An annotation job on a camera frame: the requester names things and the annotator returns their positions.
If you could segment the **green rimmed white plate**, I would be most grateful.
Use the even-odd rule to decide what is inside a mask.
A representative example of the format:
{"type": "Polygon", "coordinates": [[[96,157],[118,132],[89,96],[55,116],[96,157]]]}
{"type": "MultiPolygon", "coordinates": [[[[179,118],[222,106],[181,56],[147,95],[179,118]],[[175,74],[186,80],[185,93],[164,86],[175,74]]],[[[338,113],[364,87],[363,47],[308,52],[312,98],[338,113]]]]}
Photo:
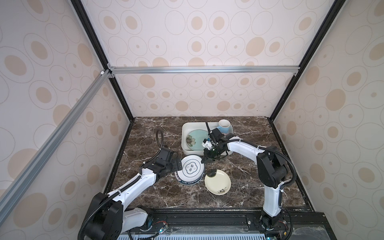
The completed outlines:
{"type": "Polygon", "coordinates": [[[182,179],[183,175],[179,175],[178,172],[175,172],[175,177],[179,183],[186,186],[192,186],[197,184],[202,178],[204,174],[200,174],[198,177],[193,177],[192,180],[184,180],[182,179]]]}

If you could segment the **blue mug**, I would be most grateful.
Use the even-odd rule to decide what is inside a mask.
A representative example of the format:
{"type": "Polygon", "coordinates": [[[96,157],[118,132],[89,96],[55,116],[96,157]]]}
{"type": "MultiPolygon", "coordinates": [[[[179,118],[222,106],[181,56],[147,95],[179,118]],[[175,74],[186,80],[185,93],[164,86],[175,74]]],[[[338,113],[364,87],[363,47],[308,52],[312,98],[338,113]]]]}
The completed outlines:
{"type": "Polygon", "coordinates": [[[230,132],[231,123],[228,120],[222,119],[218,121],[218,129],[223,134],[228,134],[230,132]]]}

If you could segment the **white ringed plate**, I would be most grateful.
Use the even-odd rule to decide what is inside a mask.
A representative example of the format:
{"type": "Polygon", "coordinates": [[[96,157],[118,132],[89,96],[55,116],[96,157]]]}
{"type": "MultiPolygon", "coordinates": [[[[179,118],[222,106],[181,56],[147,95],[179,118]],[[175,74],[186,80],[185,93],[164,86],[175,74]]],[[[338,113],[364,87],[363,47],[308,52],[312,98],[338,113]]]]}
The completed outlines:
{"type": "Polygon", "coordinates": [[[189,155],[181,160],[182,169],[178,171],[179,175],[183,175],[182,179],[192,180],[204,173],[205,165],[202,164],[202,158],[197,155],[189,155]]]}

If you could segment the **green flower plate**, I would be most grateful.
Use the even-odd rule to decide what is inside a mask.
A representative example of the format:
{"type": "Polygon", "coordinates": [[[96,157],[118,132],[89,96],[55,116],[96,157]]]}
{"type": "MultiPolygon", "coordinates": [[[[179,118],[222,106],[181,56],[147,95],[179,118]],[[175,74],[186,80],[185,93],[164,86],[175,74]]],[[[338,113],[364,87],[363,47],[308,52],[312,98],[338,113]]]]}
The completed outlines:
{"type": "Polygon", "coordinates": [[[192,151],[203,151],[203,141],[208,138],[208,132],[205,130],[191,131],[186,137],[187,147],[192,151]]]}

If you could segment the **white plastic bin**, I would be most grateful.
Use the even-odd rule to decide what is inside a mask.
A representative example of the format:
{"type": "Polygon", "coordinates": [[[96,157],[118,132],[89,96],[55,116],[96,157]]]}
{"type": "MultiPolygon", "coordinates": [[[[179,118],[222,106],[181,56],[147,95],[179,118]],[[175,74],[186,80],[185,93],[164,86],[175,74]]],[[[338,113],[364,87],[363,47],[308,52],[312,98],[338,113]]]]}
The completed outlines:
{"type": "MultiPolygon", "coordinates": [[[[210,130],[218,128],[218,125],[219,125],[218,122],[208,122],[208,126],[209,126],[210,130]]],[[[187,137],[187,135],[191,131],[194,131],[194,130],[205,130],[205,131],[208,132],[208,129],[207,129],[207,126],[206,126],[205,122],[185,123],[183,125],[183,127],[182,127],[182,149],[183,149],[183,152],[184,152],[185,155],[198,155],[198,156],[202,156],[204,154],[204,150],[203,151],[192,151],[192,150],[190,150],[187,147],[187,144],[186,144],[186,137],[187,137]]],[[[231,125],[229,133],[231,133],[231,134],[234,133],[232,125],[231,125]]]]}

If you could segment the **cream yellow small plate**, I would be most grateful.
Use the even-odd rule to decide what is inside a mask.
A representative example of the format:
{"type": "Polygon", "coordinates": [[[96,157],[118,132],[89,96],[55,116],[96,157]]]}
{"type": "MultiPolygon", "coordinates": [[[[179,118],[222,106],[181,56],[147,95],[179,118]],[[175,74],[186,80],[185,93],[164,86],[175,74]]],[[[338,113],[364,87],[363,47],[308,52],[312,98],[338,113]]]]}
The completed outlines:
{"type": "Polygon", "coordinates": [[[225,195],[231,189],[231,179],[222,170],[210,170],[205,176],[205,186],[214,195],[225,195]]]}

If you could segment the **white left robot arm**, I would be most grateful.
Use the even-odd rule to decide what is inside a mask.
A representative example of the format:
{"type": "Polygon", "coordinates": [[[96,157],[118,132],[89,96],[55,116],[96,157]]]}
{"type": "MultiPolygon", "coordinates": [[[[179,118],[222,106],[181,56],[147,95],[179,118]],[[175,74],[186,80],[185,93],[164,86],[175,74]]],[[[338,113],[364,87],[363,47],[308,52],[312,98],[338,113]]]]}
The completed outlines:
{"type": "Polygon", "coordinates": [[[139,172],[121,187],[107,194],[96,194],[90,203],[78,233],[78,240],[116,240],[121,233],[147,222],[150,211],[128,206],[160,178],[182,169],[181,158],[169,148],[162,147],[139,172]]]}

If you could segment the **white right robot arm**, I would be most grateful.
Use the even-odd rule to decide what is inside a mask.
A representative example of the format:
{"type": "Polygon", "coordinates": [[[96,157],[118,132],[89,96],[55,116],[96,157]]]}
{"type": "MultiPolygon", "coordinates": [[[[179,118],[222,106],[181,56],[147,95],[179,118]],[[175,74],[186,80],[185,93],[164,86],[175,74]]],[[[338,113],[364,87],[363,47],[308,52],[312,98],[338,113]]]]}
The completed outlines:
{"type": "Polygon", "coordinates": [[[258,167],[260,181],[264,185],[264,204],[260,224],[267,231],[277,227],[282,220],[282,199],[284,188],[295,183],[296,169],[292,161],[276,147],[252,144],[237,136],[228,134],[203,140],[202,163],[211,163],[224,157],[223,153],[238,153],[258,167]]]}

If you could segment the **aluminium rail back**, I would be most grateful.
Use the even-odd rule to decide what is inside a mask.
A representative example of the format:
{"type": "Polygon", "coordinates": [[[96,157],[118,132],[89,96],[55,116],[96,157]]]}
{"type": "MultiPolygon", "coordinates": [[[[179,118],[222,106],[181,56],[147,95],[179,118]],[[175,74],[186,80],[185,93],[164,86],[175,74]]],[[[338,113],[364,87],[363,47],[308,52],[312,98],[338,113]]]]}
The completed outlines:
{"type": "Polygon", "coordinates": [[[299,66],[112,67],[113,74],[297,73],[299,66]]]}

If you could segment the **aluminium rail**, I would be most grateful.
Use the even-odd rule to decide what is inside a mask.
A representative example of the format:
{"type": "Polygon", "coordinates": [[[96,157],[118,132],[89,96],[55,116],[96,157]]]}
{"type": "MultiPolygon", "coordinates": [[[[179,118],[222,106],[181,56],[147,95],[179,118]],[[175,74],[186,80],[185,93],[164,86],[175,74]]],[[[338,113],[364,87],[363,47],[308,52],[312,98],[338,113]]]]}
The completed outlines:
{"type": "Polygon", "coordinates": [[[1,225],[9,217],[16,204],[36,179],[42,168],[51,158],[55,150],[61,144],[73,125],[79,119],[91,100],[94,98],[104,81],[110,76],[111,70],[105,69],[95,81],[90,85],[87,91],[82,95],[79,101],[65,116],[56,130],[50,135],[47,141],[36,152],[32,160],[26,165],[18,177],[13,181],[10,188],[5,192],[1,199],[1,225]]]}
{"type": "Polygon", "coordinates": [[[112,67],[113,74],[297,73],[299,66],[112,67]]]}

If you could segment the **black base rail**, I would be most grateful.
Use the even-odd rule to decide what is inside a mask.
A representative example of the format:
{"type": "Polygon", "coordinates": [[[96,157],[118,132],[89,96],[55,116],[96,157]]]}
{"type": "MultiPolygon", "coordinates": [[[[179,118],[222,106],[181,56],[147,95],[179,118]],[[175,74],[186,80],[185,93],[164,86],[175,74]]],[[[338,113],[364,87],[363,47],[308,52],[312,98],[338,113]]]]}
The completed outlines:
{"type": "Polygon", "coordinates": [[[261,211],[144,211],[99,213],[87,224],[92,240],[334,240],[323,213],[284,211],[268,230],[261,211]]]}

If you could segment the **aluminium rail left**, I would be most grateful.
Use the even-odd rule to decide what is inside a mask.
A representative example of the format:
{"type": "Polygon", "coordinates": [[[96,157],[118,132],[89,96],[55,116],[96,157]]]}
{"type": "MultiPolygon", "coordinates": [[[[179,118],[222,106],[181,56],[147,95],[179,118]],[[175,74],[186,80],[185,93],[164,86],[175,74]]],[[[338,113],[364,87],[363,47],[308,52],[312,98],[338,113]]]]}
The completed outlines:
{"type": "Polygon", "coordinates": [[[82,95],[79,101],[65,116],[56,130],[50,135],[47,141],[36,152],[32,160],[26,165],[18,177],[13,181],[10,188],[5,192],[1,199],[1,225],[9,217],[16,204],[36,179],[42,168],[51,158],[55,150],[61,144],[73,125],[79,119],[91,100],[94,98],[104,81],[110,76],[111,70],[105,69],[95,81],[90,85],[87,91],[82,95]]]}

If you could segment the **black corner frame post left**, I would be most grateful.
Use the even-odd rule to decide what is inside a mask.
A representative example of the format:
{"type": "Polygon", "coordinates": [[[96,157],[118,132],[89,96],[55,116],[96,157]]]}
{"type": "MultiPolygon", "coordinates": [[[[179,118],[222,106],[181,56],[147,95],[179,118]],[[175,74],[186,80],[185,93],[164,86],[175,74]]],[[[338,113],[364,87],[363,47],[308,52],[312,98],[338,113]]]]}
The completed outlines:
{"type": "MultiPolygon", "coordinates": [[[[109,67],[109,61],[106,57],[106,54],[104,52],[104,49],[101,45],[101,42],[92,26],[91,20],[86,13],[86,9],[80,0],[71,0],[71,4],[75,9],[75,12],[88,36],[88,39],[97,55],[98,60],[100,61],[102,67],[104,70],[110,70],[109,67]]],[[[116,77],[109,77],[110,83],[118,97],[118,100],[120,101],[123,110],[125,111],[128,119],[130,122],[132,122],[135,118],[133,117],[133,114],[127,104],[127,101],[123,95],[122,89],[120,88],[120,85],[116,79],[116,77]]]]}

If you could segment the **black corner frame post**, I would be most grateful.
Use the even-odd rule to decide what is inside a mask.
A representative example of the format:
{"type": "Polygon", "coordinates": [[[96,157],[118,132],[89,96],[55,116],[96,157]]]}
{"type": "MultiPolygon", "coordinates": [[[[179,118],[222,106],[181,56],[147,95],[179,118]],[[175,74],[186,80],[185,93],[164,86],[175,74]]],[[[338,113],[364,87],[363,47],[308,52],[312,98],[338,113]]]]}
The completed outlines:
{"type": "MultiPolygon", "coordinates": [[[[75,9],[75,12],[88,36],[88,39],[97,55],[98,60],[100,61],[102,67],[104,70],[110,70],[109,67],[109,61],[106,57],[106,54],[104,52],[104,49],[101,45],[101,42],[92,26],[91,20],[86,13],[86,9],[80,0],[71,0],[71,4],[75,9]]],[[[123,110],[125,111],[128,119],[130,122],[132,122],[135,118],[133,117],[133,114],[127,104],[127,101],[123,95],[122,89],[120,88],[120,85],[116,79],[116,77],[109,77],[110,83],[118,97],[118,100],[120,101],[123,110]]]]}
{"type": "Polygon", "coordinates": [[[297,85],[297,82],[300,80],[300,77],[303,75],[304,71],[306,70],[307,66],[309,65],[311,59],[315,55],[316,51],[318,50],[319,46],[321,45],[322,41],[324,40],[325,36],[329,32],[332,24],[336,20],[338,14],[342,10],[343,6],[345,5],[347,1],[346,0],[336,0],[331,5],[330,10],[326,14],[324,20],[321,22],[321,25],[316,32],[316,35],[314,39],[312,40],[311,44],[309,45],[309,48],[307,49],[302,61],[299,64],[299,70],[296,74],[293,75],[291,78],[288,86],[286,87],[285,91],[283,92],[283,95],[281,96],[277,106],[275,107],[272,115],[269,117],[269,122],[273,123],[279,113],[281,112],[283,106],[285,105],[286,101],[288,100],[289,96],[291,95],[292,91],[294,90],[295,86],[297,85]]]}

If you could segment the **black corner frame post right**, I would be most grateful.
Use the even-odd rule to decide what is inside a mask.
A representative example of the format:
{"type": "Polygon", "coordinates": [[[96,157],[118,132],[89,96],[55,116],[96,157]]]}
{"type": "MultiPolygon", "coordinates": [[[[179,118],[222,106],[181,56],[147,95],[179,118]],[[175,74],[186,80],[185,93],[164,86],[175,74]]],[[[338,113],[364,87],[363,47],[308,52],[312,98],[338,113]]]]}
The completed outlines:
{"type": "Polygon", "coordinates": [[[279,113],[281,112],[283,106],[285,105],[286,101],[288,100],[289,96],[291,95],[292,91],[294,90],[295,86],[297,85],[297,82],[300,80],[300,77],[303,75],[304,71],[306,70],[307,66],[309,65],[311,59],[315,55],[316,51],[318,50],[319,46],[321,45],[322,41],[324,40],[325,36],[329,32],[332,24],[336,20],[338,14],[342,10],[343,6],[345,5],[347,1],[346,0],[336,0],[331,5],[330,10],[326,14],[324,20],[321,22],[321,25],[316,32],[316,35],[314,39],[312,40],[311,44],[309,45],[309,48],[307,49],[302,61],[299,64],[299,70],[296,74],[293,75],[291,78],[288,86],[286,87],[285,91],[283,92],[283,95],[281,96],[277,106],[275,107],[272,115],[269,117],[269,122],[273,123],[279,113]]]}

